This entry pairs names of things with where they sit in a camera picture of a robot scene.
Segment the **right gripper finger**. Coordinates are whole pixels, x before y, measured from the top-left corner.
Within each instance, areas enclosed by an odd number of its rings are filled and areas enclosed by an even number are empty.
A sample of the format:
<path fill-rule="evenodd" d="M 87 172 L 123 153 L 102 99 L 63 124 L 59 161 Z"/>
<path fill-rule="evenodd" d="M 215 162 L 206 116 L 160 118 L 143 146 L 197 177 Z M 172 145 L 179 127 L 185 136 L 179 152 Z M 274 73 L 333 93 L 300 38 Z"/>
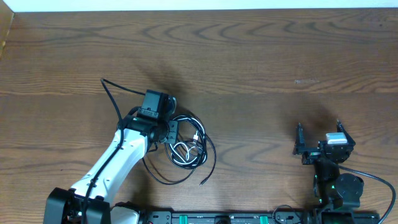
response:
<path fill-rule="evenodd" d="M 296 127 L 296 138 L 295 138 L 293 154 L 300 155 L 300 154 L 303 154 L 305 151 L 306 151 L 306 146 L 305 146 L 305 139 L 304 139 L 304 135 L 303 135 L 303 127 L 299 123 Z"/>
<path fill-rule="evenodd" d="M 336 120 L 336 130 L 338 133 L 343 133 L 346 139 L 346 144 L 349 145 L 355 145 L 355 141 L 353 138 L 348 134 L 348 132 L 345 130 L 343 123 L 340 120 Z"/>

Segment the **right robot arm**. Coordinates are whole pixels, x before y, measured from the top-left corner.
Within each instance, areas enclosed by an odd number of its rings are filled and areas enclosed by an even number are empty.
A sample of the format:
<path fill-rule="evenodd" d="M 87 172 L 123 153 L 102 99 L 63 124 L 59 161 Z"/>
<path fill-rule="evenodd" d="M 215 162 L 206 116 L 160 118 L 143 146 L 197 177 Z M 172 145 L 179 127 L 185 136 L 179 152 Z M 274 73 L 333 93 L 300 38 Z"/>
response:
<path fill-rule="evenodd" d="M 338 167 L 351 155 L 356 143 L 340 121 L 336 122 L 336 132 L 325 134 L 326 139 L 318 141 L 318 146 L 307 147 L 303 126 L 296 127 L 294 154 L 302 156 L 302 164 L 315 169 L 314 194 L 322 207 L 332 210 L 348 210 L 360 207 L 364 182 L 362 178 L 340 172 Z"/>

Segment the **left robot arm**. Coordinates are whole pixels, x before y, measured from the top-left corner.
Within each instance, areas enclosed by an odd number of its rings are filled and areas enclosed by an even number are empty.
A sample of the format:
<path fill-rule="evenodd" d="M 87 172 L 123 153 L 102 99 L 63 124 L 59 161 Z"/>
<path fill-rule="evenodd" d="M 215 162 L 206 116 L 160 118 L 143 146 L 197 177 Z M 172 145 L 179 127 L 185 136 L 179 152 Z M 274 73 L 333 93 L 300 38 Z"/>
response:
<path fill-rule="evenodd" d="M 121 118 L 111 144 L 95 165 L 68 190 L 52 190 L 46 201 L 44 223 L 139 223 L 138 210 L 112 207 L 111 203 L 151 145 L 176 142 L 178 123 L 170 115 L 135 107 Z"/>

